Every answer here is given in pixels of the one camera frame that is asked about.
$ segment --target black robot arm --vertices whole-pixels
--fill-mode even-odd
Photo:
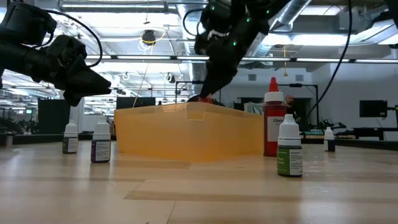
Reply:
[[[258,33],[268,34],[268,20],[289,0],[211,0],[201,14],[206,31],[196,36],[195,52],[208,55],[200,97],[229,84]]]
[[[0,25],[0,76],[4,69],[49,82],[65,90],[67,102],[76,106],[82,97],[111,93],[111,83],[86,63],[85,45],[74,37],[58,36],[40,50],[46,33],[53,34],[57,23],[45,11],[24,3],[10,3]]]

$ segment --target bottle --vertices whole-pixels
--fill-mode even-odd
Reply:
[[[111,160],[111,133],[105,117],[98,118],[91,142],[91,162],[104,163]]]
[[[65,126],[65,132],[63,133],[62,153],[77,153],[78,146],[79,138],[77,133],[77,125],[75,124],[75,121],[71,119]]]
[[[336,151],[335,134],[330,127],[326,128],[325,137],[323,138],[323,146],[326,152]]]
[[[300,130],[292,114],[285,115],[279,126],[277,170],[284,177],[303,176]]]
[[[279,125],[286,114],[283,101],[284,94],[278,90],[276,78],[272,77],[269,92],[264,96],[264,156],[276,157]]]

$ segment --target translucent orange container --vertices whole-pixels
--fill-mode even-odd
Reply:
[[[119,152],[192,162],[262,154],[262,116],[182,103],[116,110]]]

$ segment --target red bottle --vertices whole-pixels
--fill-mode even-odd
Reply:
[[[286,106],[284,94],[278,90],[276,78],[272,77],[269,92],[264,96],[264,156],[276,157],[279,125],[284,122]]]

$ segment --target bottle label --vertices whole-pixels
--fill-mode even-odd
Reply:
[[[303,175],[301,149],[278,149],[277,169],[279,174]]]
[[[279,136],[279,125],[284,122],[284,116],[270,116],[267,118],[268,141],[277,142]]]
[[[327,152],[335,152],[336,151],[335,140],[323,140],[323,147]]]
[[[79,139],[74,137],[64,137],[62,141],[62,152],[71,153],[77,152]]]
[[[91,156],[94,161],[108,161],[111,159],[111,141],[93,140],[91,142]]]
[[[328,150],[328,141],[327,140],[323,140],[323,148],[325,149],[325,151]]]

